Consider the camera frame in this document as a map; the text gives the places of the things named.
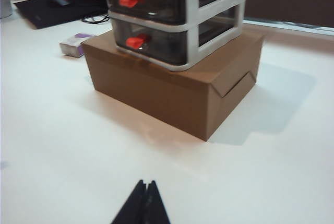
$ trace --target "white table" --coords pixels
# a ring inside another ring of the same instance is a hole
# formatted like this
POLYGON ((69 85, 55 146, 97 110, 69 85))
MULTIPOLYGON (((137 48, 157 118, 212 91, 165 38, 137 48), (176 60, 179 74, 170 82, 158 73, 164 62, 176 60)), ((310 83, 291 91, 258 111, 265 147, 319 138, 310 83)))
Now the white table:
POLYGON ((171 223, 334 223, 334 37, 267 31, 258 84, 208 143, 94 90, 58 43, 110 24, 1 20, 2 223, 112 221, 155 179, 171 223))

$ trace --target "brown cardboard box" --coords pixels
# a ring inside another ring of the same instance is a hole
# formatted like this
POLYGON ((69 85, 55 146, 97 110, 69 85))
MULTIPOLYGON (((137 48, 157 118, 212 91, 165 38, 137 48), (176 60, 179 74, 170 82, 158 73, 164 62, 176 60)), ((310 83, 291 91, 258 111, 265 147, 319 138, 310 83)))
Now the brown cardboard box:
POLYGON ((83 43, 97 91, 207 141, 256 82, 263 36, 244 31, 183 72, 119 52, 113 33, 83 43))

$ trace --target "black object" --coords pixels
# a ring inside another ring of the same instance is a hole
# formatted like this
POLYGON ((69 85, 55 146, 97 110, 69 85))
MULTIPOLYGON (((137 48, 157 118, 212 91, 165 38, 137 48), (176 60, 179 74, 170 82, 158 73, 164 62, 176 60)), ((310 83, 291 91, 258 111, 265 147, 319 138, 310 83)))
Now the black object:
POLYGON ((50 1, 54 2, 56 5, 59 5, 59 6, 67 6, 71 4, 69 0, 50 0, 50 1))
POLYGON ((110 20, 110 17, 109 15, 104 15, 104 17, 100 20, 95 20, 95 17, 96 16, 93 16, 93 17, 89 17, 89 18, 84 18, 82 19, 81 21, 82 22, 85 22, 85 23, 88 23, 88 24, 94 24, 94 25, 97 25, 97 24, 100 24, 100 23, 104 23, 104 22, 107 22, 108 20, 110 20))
POLYGON ((65 6, 60 6, 53 0, 29 0, 15 5, 37 29, 105 14, 108 10, 105 0, 67 1, 69 4, 65 6))
POLYGON ((156 182, 140 180, 111 224, 170 224, 156 182))

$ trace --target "cable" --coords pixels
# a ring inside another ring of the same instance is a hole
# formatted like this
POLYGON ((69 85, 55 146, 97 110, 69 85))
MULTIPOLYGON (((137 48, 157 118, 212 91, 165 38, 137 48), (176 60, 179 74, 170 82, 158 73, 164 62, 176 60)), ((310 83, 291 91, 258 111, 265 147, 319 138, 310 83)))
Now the cable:
POLYGON ((100 16, 91 16, 91 17, 84 18, 81 21, 85 22, 85 23, 88 23, 88 24, 96 25, 96 24, 107 22, 110 19, 109 15, 107 14, 107 15, 104 15, 103 19, 101 19, 101 20, 95 20, 95 17, 101 17, 101 16, 103 16, 103 15, 100 15, 100 16))

